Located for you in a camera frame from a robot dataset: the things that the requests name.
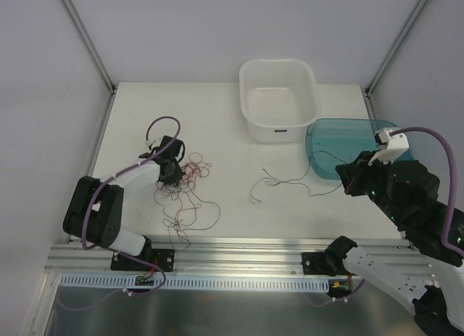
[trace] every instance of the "thin red wire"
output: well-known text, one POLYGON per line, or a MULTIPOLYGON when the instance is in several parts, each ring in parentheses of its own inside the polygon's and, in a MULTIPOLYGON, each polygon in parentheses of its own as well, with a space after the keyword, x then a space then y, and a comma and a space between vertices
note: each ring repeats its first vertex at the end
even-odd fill
MULTIPOLYGON (((158 259, 157 258, 154 258, 154 261, 153 263, 158 266, 158 259)), ((154 268, 152 267, 152 269, 150 269, 149 271, 149 275, 148 277, 146 278, 145 276, 147 275, 147 273, 145 273, 143 276, 142 276, 142 280, 147 280, 147 279, 150 279, 153 277, 153 274, 154 274, 154 268)))
POLYGON ((179 181, 178 186, 176 187, 159 187, 158 191, 161 192, 164 198, 171 197, 172 200, 179 199, 181 207, 177 210, 175 215, 171 218, 172 220, 167 220, 169 223, 168 228, 172 228, 181 242, 189 243, 189 239, 185 233, 185 228, 193 224, 183 224, 184 219, 180 218, 182 212, 188 210, 197 210, 202 207, 201 204, 196 204, 191 208, 184 208, 182 199, 180 197, 181 192, 192 192, 196 189, 196 181, 198 179, 206 178, 210 174, 210 168, 212 167, 211 163, 203 161, 203 156, 198 152, 192 152, 188 155, 188 162, 181 167, 184 175, 183 178, 179 181))

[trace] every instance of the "white wall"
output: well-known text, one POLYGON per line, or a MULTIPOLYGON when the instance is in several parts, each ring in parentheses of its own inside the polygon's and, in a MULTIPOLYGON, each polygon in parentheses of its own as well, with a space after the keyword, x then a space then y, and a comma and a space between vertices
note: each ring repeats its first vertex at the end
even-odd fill
POLYGON ((0 0, 0 333, 20 335, 108 93, 59 0, 0 0))
POLYGON ((114 81, 238 81, 296 57, 367 86, 416 0, 73 0, 114 81))
MULTIPOLYGON (((379 118, 401 127, 436 129, 452 145, 459 171, 457 205, 464 208, 464 0, 431 0, 405 47, 374 92, 379 118)), ((413 152, 442 181, 447 199, 447 160, 440 145, 409 134, 413 152)))

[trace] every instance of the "white plastic basin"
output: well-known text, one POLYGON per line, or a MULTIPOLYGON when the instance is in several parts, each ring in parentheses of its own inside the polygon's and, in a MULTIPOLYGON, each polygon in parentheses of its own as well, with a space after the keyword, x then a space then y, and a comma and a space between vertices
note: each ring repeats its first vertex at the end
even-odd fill
POLYGON ((301 60, 250 60, 240 69, 239 83, 241 112, 259 142, 303 140, 320 116, 314 74, 301 60))

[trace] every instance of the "cable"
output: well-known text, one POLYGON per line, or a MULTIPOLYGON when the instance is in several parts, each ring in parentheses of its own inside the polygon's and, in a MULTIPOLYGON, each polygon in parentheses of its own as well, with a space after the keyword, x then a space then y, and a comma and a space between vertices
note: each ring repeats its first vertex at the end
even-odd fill
POLYGON ((444 247, 458 253, 464 258, 464 250, 452 245, 448 242, 448 236, 450 235, 450 228, 452 223, 452 216, 455 212, 455 203, 456 203, 456 193, 457 193, 457 167, 456 167, 456 160, 455 155, 452 152, 452 148, 450 144, 446 141, 446 139, 438 132, 434 131, 430 128, 423 128, 423 127, 409 127, 409 128, 402 128, 398 129, 397 131, 392 131, 390 136, 395 136, 401 133, 409 133, 411 131, 420 131, 422 133, 427 133, 432 135, 435 139, 437 139, 440 144, 442 144, 443 149, 447 155, 448 159, 448 167, 449 167, 449 194, 448 194, 448 206, 447 211, 444 216, 444 224, 442 229, 442 244, 444 247))
POLYGON ((151 295, 153 292, 158 291, 166 283, 166 280, 167 280, 166 273, 159 266, 157 266, 157 265, 155 265, 153 263, 147 262, 147 261, 140 260, 139 258, 136 258, 136 257, 134 257, 132 255, 129 255, 129 254, 126 254, 126 253, 119 253, 119 255, 124 256, 125 258, 128 258, 129 260, 135 261, 135 262, 140 263, 142 265, 152 267, 153 269, 155 269, 156 271, 158 271, 162 275, 162 281, 156 287, 153 287, 153 288, 151 288, 150 290, 148 290, 146 292, 134 292, 134 291, 132 291, 132 292, 130 292, 130 295, 139 296, 139 297, 146 296, 146 295, 151 295))
MULTIPOLYGON (((155 258, 154 261, 153 261, 153 263, 154 263, 155 265, 158 266, 158 259, 155 258)), ((154 269, 152 268, 152 269, 150 269, 148 272, 146 272, 146 273, 141 277, 141 281, 145 281, 145 280, 147 280, 147 279, 152 278, 152 277, 153 277, 153 274, 154 274, 154 269)))
POLYGON ((175 186, 172 185, 162 185, 161 183, 157 184, 157 190, 153 194, 154 201, 162 207, 162 212, 165 215, 165 218, 162 219, 163 224, 167 228, 167 233, 169 236, 171 247, 174 250, 182 251, 190 247, 191 241, 189 236, 187 235, 187 231, 206 231, 211 229, 216 223, 219 221, 220 218, 220 206, 215 202, 205 201, 201 199, 196 193, 196 181, 198 179, 203 179, 209 176, 210 168, 212 167, 211 163, 207 163, 203 161, 203 156, 198 152, 193 152, 188 155, 188 162, 181 167, 181 170, 184 172, 184 176, 179 181, 179 183, 175 186), (172 201, 179 202, 179 209, 175 212, 174 216, 171 216, 166 213, 166 206, 163 202, 157 200, 157 194, 161 194, 163 199, 170 198, 172 201), (185 197, 186 196, 190 205, 186 205, 185 197), (218 209, 218 215, 214 223, 206 228, 191 228, 198 218, 197 211, 202 207, 204 204, 212 204, 218 209), (186 224, 184 219, 181 218, 181 214, 187 211, 194 212, 194 218, 189 223, 186 224), (178 241, 183 244, 182 248, 177 248, 175 243, 172 240, 172 231, 177 234, 178 241))
POLYGON ((307 296, 306 296, 306 300, 311 306, 317 307, 317 308, 325 307, 335 302, 347 302, 350 298, 354 297, 357 293, 359 293, 359 291, 361 291, 361 289, 364 287, 364 284, 365 284, 365 279, 361 281, 361 283, 356 287, 356 289, 354 289, 348 296, 345 296, 344 298, 335 298, 335 299, 331 299, 331 300, 328 300, 320 304, 312 302, 309 298, 307 298, 307 296))
POLYGON ((87 246, 87 241, 86 241, 87 226, 88 226, 88 220, 90 219, 90 214, 91 214, 91 211, 92 211, 92 207, 96 203, 96 199, 99 196, 100 192, 103 190, 103 188, 106 185, 108 185, 111 181, 118 178, 119 176, 121 176, 121 175, 123 175, 123 174, 125 174, 125 173, 127 173, 129 171, 132 171, 133 169, 138 168, 139 166, 144 165, 144 164, 148 163, 149 161, 155 159, 162 152, 164 152, 175 141, 175 139, 179 136, 179 133, 181 132, 181 122, 179 122, 179 120, 177 118, 174 118, 172 116, 162 116, 162 117, 159 117, 156 120, 154 120, 149 125, 149 127, 148 127, 148 129, 146 130, 146 133, 145 133, 146 140, 148 140, 148 135, 149 135, 150 129, 152 129, 152 126, 155 123, 157 123, 157 122, 159 122, 161 120, 166 120, 166 119, 174 120, 177 123, 178 128, 177 128, 177 131, 174 134, 174 137, 164 147, 157 150, 154 155, 152 155, 152 156, 148 157, 147 159, 141 161, 140 165, 138 163, 135 163, 133 165, 128 166, 127 168, 122 169, 121 171, 117 172, 115 176, 111 176, 109 179, 107 179, 107 180, 103 181, 102 183, 100 183, 100 186, 97 187, 96 191, 92 195, 92 198, 90 199, 90 202, 88 203, 86 215, 84 216, 84 220, 83 220, 82 232, 81 232, 80 238, 82 239, 82 247, 84 248, 84 250, 90 250, 90 249, 93 249, 94 247, 96 247, 95 244, 91 245, 90 247, 87 246))
POLYGON ((352 278, 353 278, 353 273, 350 273, 348 276, 348 279, 343 281, 342 283, 348 283, 348 285, 351 286, 352 278))
POLYGON ((106 299, 110 298, 111 296, 117 294, 118 292, 124 292, 123 289, 116 289, 116 290, 113 290, 111 292, 109 292, 107 295, 105 295, 101 300, 98 300, 96 301, 95 303, 92 303, 91 305, 89 306, 85 306, 85 307, 77 307, 77 308, 74 308, 74 307, 68 307, 66 305, 63 304, 63 302, 61 301, 61 299, 59 298, 60 297, 60 289, 58 289, 58 292, 57 292, 57 296, 56 296, 56 302, 57 302, 57 305, 63 309, 65 309, 66 311, 69 311, 69 312, 84 312, 84 311, 88 311, 89 309, 92 309, 92 308, 95 308, 97 306, 99 306, 100 304, 102 304, 106 299))
POLYGON ((314 197, 314 196, 324 196, 326 194, 329 194, 329 193, 332 193, 332 192, 335 192, 337 189, 340 188, 340 186, 342 185, 342 183, 340 183, 335 189, 332 189, 331 191, 328 191, 328 192, 324 192, 324 193, 317 193, 317 194, 310 194, 311 193, 311 190, 310 190, 310 187, 302 182, 295 182, 295 181, 301 181, 310 171, 310 167, 311 167, 311 157, 314 156, 314 154, 316 153, 326 153, 327 155, 330 155, 331 157, 335 158, 336 160, 339 160, 340 162, 343 162, 343 163, 346 163, 344 160, 341 160, 340 158, 332 155, 330 152, 327 152, 327 151, 314 151, 308 158, 309 162, 308 162, 308 165, 307 165, 307 169, 306 169, 306 172, 303 174, 303 176, 301 178, 298 178, 298 179, 289 179, 289 180, 280 180, 280 179, 277 179, 275 176, 272 176, 269 174, 269 172, 267 170, 265 170, 264 168, 262 169, 266 175, 268 175, 268 177, 264 177, 264 178, 261 178, 260 180, 256 181, 252 187, 250 188, 249 192, 250 192, 250 199, 249 201, 253 204, 257 204, 257 202, 259 203, 262 203, 262 200, 259 200, 257 199, 255 196, 253 196, 253 191, 254 189, 264 180, 266 180, 265 184, 267 186, 278 186, 278 185, 281 185, 281 184, 290 184, 290 185, 301 185, 301 186, 304 186, 306 187, 307 189, 307 196, 308 197, 314 197))

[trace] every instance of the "blue transparent tray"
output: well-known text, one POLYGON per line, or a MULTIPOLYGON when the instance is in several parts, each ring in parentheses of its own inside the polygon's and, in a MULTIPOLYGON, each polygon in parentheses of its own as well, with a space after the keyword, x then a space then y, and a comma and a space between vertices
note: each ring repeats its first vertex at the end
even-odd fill
MULTIPOLYGON (((395 126, 386 120, 322 118, 315 121, 306 133, 306 152, 312 169, 323 179, 339 180, 336 165, 351 163, 362 151, 376 151, 374 133, 395 126)), ((410 150, 398 158, 412 159, 410 150)))

